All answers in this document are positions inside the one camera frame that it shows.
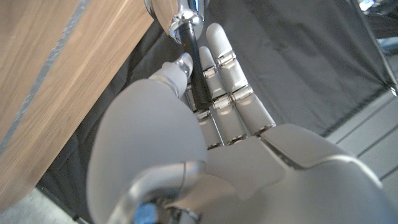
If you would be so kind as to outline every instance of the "silver metal tube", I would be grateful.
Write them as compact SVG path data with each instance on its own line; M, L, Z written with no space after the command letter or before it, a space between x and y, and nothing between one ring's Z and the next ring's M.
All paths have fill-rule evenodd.
M161 24L165 33L181 43L178 28L191 23L196 38L199 38L209 0L144 0L148 12Z

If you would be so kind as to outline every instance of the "chrome fitting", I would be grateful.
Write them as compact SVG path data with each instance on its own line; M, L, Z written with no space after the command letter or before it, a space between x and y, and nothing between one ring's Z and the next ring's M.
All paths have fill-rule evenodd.
M229 141L226 143L226 145L227 145L227 146L230 146L230 145L235 144L235 143L237 143L237 142L243 141L243 140L245 140L245 139L247 139L247 138L248 138L247 135L242 134L242 135L240 135L240 136L236 136L235 138L232 138L231 140L229 140Z
M225 53L217 58L217 63L220 67L232 67L235 64L236 54L233 50Z
M231 94L231 98L234 102L239 100L245 99L246 97L252 95L254 93L253 89L249 84L245 85L244 87L236 90Z
M228 94L224 94L217 99L213 100L214 110L221 110L232 104L231 97Z
M211 78L211 77L215 76L217 74L217 72L218 72L217 66L213 65L203 71L203 76L205 78Z
M195 113L198 121L201 121L210 116L210 110L198 111Z

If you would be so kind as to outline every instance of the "robotic hand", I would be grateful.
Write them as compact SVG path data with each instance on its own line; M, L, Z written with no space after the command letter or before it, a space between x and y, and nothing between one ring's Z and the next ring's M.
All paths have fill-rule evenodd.
M371 170L310 131L276 126L222 27L206 37L210 108L195 108L183 54L105 113L88 172L96 223L398 223Z

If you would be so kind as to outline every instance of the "robot finger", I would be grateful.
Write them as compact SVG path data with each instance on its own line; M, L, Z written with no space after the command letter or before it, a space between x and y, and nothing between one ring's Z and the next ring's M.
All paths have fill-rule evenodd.
M201 65L204 68L203 76L209 86L213 101L213 114L225 144L229 145L246 139L244 125L223 85L209 48L200 47L199 55Z
M275 126L262 102L254 93L235 52L219 24L212 24L206 32L211 53L215 57L226 91L251 135L259 135Z

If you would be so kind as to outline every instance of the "black fabric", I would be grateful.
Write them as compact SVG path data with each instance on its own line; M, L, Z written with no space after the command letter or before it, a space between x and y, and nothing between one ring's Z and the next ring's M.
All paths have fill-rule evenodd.
M388 90L382 57L345 0L214 0L207 11L205 27L224 27L249 83L278 124L325 135ZM198 43L206 45L204 33ZM101 116L123 88L181 53L153 23L40 185L91 221L85 179Z

